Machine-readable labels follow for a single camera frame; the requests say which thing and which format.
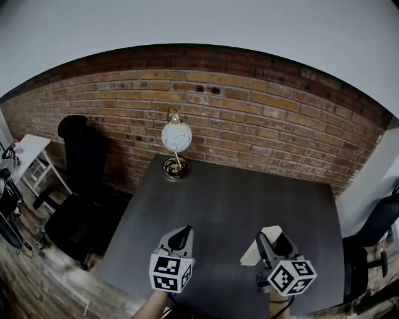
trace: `white wall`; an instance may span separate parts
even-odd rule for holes
[[[399,116],[399,11],[391,0],[6,0],[0,96],[56,65],[143,44],[264,51],[332,74]]]

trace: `wooden floor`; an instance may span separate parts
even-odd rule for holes
[[[21,207],[25,224],[33,230],[33,196],[23,192],[26,206]],[[43,218],[45,209],[35,215]],[[107,284],[96,273],[102,256],[90,256],[89,272],[54,245],[39,250],[33,258],[16,254],[16,249],[0,237],[0,276],[8,286],[11,318],[131,318],[144,300],[134,298]]]

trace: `chair backrest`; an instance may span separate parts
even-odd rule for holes
[[[85,126],[86,121],[81,115],[65,117],[58,135],[65,143],[69,187],[79,196],[94,200],[102,187],[107,140],[93,127]]]
[[[375,206],[363,227],[355,235],[345,238],[345,241],[358,247],[376,245],[399,217],[398,190],[399,184],[395,186],[391,196],[383,198]]]

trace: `black office chair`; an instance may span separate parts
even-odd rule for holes
[[[68,185],[73,194],[58,205],[47,188],[35,200],[38,209],[43,202],[55,209],[44,229],[49,239],[87,270],[85,259],[99,239],[103,224],[102,177],[107,157],[107,140],[90,126],[86,117],[71,115],[58,126],[64,139],[67,157]]]
[[[388,272],[387,253],[381,259],[367,263],[367,251],[378,243],[399,217],[399,183],[392,195],[383,198],[374,208],[366,223],[358,233],[343,239],[345,262],[344,303],[351,302],[367,290],[368,269],[382,267],[382,276]]]

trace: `chair armrest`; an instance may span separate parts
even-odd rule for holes
[[[46,202],[48,205],[53,207],[54,209],[58,209],[60,206],[57,202],[50,198],[51,193],[54,191],[54,188],[51,186],[46,188],[33,202],[33,208],[38,209],[42,206],[43,202]]]

